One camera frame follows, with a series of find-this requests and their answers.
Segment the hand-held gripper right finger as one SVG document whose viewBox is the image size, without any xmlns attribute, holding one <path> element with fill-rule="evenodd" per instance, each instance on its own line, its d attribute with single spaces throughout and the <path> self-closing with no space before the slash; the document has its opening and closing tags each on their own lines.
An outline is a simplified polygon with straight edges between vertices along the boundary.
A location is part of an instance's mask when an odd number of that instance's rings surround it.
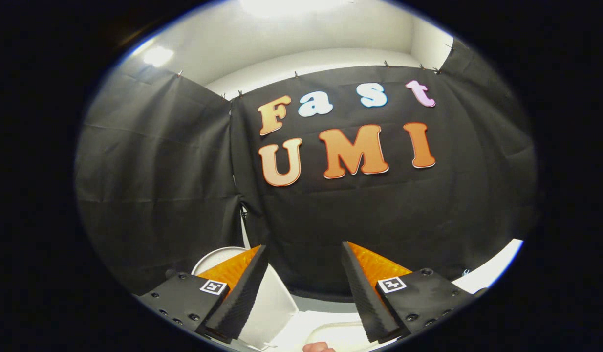
<svg viewBox="0 0 603 352">
<path fill-rule="evenodd" d="M 410 270 L 352 242 L 341 244 L 351 296 L 370 342 L 409 338 L 431 329 L 487 292 L 464 290 L 435 270 Z"/>
</svg>

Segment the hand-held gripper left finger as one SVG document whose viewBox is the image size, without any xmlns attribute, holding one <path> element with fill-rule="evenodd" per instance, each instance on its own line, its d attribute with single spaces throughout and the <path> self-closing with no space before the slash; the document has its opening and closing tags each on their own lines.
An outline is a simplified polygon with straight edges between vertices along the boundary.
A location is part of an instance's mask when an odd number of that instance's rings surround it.
<svg viewBox="0 0 603 352">
<path fill-rule="evenodd" d="M 252 312 L 268 252 L 259 245 L 201 274 L 178 272 L 136 299 L 189 333 L 230 343 L 239 338 Z"/>
</svg>

